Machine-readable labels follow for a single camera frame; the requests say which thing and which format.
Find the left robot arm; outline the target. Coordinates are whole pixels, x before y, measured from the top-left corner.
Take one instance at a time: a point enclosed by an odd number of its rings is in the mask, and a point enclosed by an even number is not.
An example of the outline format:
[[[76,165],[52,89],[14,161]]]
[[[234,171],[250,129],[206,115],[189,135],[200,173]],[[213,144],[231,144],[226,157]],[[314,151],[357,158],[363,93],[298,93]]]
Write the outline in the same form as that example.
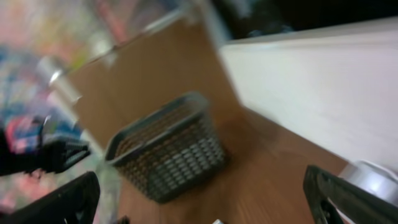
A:
[[[16,154],[11,152],[4,130],[1,130],[1,175],[20,172],[62,173],[91,154],[87,143],[55,140],[39,146],[33,152]]]

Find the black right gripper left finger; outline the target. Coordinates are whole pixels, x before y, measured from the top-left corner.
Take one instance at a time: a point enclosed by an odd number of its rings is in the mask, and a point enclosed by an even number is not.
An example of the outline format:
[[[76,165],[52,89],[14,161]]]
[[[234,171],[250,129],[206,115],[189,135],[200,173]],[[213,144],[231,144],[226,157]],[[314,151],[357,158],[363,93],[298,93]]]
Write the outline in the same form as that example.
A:
[[[100,185],[92,171],[77,177],[30,205],[1,217],[3,224],[92,224]]]

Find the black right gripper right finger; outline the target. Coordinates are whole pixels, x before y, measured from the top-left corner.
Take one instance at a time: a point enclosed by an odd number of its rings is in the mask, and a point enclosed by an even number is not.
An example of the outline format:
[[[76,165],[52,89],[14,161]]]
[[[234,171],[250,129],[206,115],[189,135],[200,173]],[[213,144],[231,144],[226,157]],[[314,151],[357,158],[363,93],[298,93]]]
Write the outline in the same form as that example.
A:
[[[303,191],[316,224],[397,223],[397,207],[317,166],[307,166]]]

